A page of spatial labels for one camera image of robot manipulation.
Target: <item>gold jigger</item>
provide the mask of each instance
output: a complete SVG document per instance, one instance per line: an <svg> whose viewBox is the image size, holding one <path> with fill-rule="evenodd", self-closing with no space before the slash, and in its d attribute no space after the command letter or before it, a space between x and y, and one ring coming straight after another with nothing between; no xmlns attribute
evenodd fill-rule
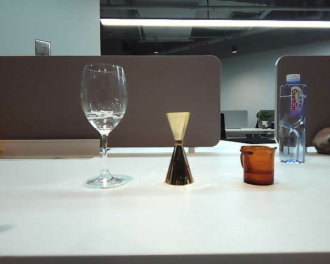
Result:
<svg viewBox="0 0 330 264"><path fill-rule="evenodd" d="M166 113L175 140L174 152L165 179L167 184L185 185L193 182L186 153L183 149L183 138L186 133L189 115L189 112Z"/></svg>

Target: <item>amber glass cup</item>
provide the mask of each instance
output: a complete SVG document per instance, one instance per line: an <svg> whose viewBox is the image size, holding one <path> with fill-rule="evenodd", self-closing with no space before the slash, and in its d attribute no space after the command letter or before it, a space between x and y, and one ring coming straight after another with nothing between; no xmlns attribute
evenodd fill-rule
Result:
<svg viewBox="0 0 330 264"><path fill-rule="evenodd" d="M248 145L242 146L241 164L243 181L255 185L274 183L274 158L276 147Z"/></svg>

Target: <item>wine glass base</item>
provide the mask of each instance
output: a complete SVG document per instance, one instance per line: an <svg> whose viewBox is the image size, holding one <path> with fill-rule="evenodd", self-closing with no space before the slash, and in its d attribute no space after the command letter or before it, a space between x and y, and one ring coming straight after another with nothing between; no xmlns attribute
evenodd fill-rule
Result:
<svg viewBox="0 0 330 264"><path fill-rule="evenodd" d="M87 180L84 183L84 186L88 188L106 189L106 188L118 187L126 183L127 181L122 178L99 176L97 178L91 178Z"/></svg>

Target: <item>fluorescent light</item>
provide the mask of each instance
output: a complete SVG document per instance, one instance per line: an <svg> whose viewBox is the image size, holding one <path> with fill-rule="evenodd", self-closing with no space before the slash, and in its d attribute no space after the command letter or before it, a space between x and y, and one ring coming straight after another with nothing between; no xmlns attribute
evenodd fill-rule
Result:
<svg viewBox="0 0 330 264"><path fill-rule="evenodd" d="M330 21L229 20L229 19L119 19L101 18L105 26L181 26L217 28L327 28Z"/></svg>

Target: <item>plastic water bottle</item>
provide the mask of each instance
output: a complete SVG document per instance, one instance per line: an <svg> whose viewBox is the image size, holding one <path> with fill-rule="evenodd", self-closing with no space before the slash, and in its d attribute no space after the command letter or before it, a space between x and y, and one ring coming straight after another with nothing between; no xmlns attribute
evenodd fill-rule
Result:
<svg viewBox="0 0 330 264"><path fill-rule="evenodd" d="M306 152L306 88L299 74L288 74L280 86L279 159L285 163L303 163Z"/></svg>

